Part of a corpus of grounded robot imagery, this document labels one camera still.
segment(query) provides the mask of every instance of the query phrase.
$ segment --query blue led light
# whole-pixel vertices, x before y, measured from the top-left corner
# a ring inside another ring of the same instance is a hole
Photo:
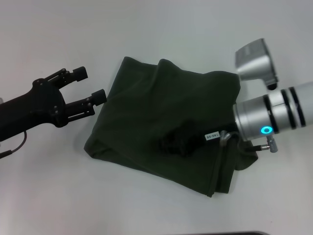
[[[269,133],[271,133],[272,131],[273,131],[273,128],[270,127],[270,126],[264,126],[264,127],[262,127],[262,129],[261,129],[261,133],[262,133],[262,134],[269,134]]]

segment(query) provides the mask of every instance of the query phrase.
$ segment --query white tag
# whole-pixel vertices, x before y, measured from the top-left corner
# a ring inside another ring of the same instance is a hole
[[[213,133],[210,133],[210,134],[206,134],[204,137],[205,137],[205,139],[207,141],[210,141],[212,139],[219,138],[220,137],[220,133],[217,131],[217,132],[213,132]]]

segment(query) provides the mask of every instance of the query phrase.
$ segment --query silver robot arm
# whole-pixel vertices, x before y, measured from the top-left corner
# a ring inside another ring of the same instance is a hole
[[[278,79],[264,39],[236,52],[241,80],[262,79],[269,90]],[[313,82],[266,94],[233,106],[235,121],[243,141],[267,137],[271,152],[277,152],[273,134],[313,123]]]

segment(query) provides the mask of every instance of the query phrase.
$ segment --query white table surface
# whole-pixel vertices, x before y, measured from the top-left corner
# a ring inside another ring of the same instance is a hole
[[[309,0],[2,0],[0,96],[8,101],[37,78],[80,66],[89,79],[63,88],[66,102],[108,93],[124,56],[235,72],[235,51],[262,37],[279,87],[298,85],[313,80],[312,7]],[[243,83],[239,100],[265,92],[260,81]],[[1,235],[312,234],[313,127],[277,135],[277,154],[260,153],[234,173],[229,194],[208,198],[90,158],[83,146],[100,109],[61,129],[29,130],[25,146],[0,160]],[[22,134],[1,150],[21,141]]]

